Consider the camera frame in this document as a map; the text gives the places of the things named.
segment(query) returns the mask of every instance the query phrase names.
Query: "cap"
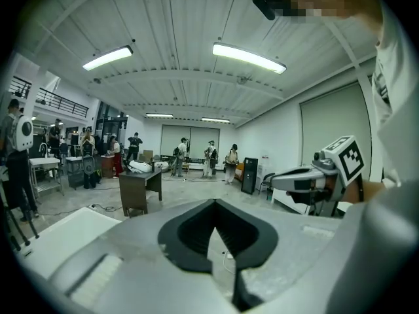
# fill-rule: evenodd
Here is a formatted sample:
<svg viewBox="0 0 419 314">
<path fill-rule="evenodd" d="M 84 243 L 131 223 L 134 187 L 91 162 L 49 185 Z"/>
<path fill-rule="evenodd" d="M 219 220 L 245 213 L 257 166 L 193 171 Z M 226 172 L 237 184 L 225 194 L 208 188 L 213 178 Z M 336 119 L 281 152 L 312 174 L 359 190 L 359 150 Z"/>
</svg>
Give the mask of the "cap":
<svg viewBox="0 0 419 314">
<path fill-rule="evenodd" d="M 7 108 L 19 108 L 19 101 L 17 99 L 11 99 Z"/>
</svg>

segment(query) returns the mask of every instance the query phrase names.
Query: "person in red pants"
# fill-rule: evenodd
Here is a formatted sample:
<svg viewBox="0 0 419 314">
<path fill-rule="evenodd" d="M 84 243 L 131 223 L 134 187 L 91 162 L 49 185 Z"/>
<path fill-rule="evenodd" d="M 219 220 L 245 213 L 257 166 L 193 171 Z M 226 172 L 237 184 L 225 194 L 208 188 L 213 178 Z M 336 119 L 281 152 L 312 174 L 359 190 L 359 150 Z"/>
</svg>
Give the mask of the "person in red pants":
<svg viewBox="0 0 419 314">
<path fill-rule="evenodd" d="M 122 160 L 120 157 L 120 145 L 115 136 L 111 137 L 111 154 L 115 157 L 113 158 L 113 165 L 115 166 L 115 176 L 114 178 L 119 178 L 119 173 L 122 173 Z"/>
</svg>

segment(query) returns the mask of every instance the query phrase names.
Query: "white pants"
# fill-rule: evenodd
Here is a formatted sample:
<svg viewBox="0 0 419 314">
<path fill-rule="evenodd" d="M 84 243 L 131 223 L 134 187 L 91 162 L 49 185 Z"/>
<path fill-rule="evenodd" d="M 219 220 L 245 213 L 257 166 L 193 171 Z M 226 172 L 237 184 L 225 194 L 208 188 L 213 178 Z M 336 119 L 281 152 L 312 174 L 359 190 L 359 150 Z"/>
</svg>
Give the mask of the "white pants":
<svg viewBox="0 0 419 314">
<path fill-rule="evenodd" d="M 204 163 L 204 176 L 207 175 L 209 178 L 212 177 L 212 170 L 210 167 L 210 161 L 209 160 L 205 160 Z"/>
<path fill-rule="evenodd" d="M 227 164 L 225 168 L 225 181 L 228 183 L 232 183 L 234 179 L 234 174 L 236 174 L 236 167 Z"/>
</svg>

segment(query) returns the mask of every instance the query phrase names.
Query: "ceiling light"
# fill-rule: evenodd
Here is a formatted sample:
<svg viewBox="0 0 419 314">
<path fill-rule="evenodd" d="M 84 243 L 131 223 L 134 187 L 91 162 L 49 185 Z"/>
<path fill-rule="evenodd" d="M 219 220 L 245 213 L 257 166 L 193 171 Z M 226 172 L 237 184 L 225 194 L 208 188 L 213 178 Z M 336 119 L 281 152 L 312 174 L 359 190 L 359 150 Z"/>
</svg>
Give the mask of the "ceiling light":
<svg viewBox="0 0 419 314">
<path fill-rule="evenodd" d="M 123 46 L 122 48 L 116 49 L 114 51 L 110 51 L 95 60 L 88 62 L 87 64 L 83 65 L 83 69 L 90 71 L 94 68 L 101 66 L 106 63 L 110 63 L 114 60 L 120 60 L 121 58 L 130 57 L 132 56 L 131 48 L 127 46 Z"/>
<path fill-rule="evenodd" d="M 216 56 L 223 56 L 234 58 L 235 60 L 246 61 L 250 64 L 264 67 L 265 69 L 271 70 L 275 73 L 278 73 L 279 75 L 287 69 L 284 64 L 277 63 L 276 61 L 270 60 L 268 58 L 221 43 L 214 43 L 212 53 Z"/>
<path fill-rule="evenodd" d="M 202 121 L 230 123 L 230 120 L 224 120 L 222 118 L 202 118 Z"/>
<path fill-rule="evenodd" d="M 172 118 L 172 114 L 146 114 L 149 118 Z"/>
</svg>

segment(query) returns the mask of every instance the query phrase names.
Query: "black railing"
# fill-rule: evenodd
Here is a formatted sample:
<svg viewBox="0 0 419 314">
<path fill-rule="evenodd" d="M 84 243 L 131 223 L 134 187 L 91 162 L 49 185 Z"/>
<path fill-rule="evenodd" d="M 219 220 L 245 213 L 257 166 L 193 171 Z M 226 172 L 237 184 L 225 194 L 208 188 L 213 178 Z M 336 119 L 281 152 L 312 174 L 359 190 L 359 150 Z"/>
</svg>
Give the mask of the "black railing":
<svg viewBox="0 0 419 314">
<path fill-rule="evenodd" d="M 26 99 L 31 86 L 32 84 L 30 82 L 14 76 L 10 84 L 9 91 L 17 97 L 24 97 Z M 69 112 L 83 117 L 86 117 L 87 111 L 89 110 L 88 107 L 79 105 L 74 101 L 58 96 L 45 90 L 44 88 L 39 88 L 36 102 L 40 103 L 41 105 L 50 106 L 61 111 Z"/>
</svg>

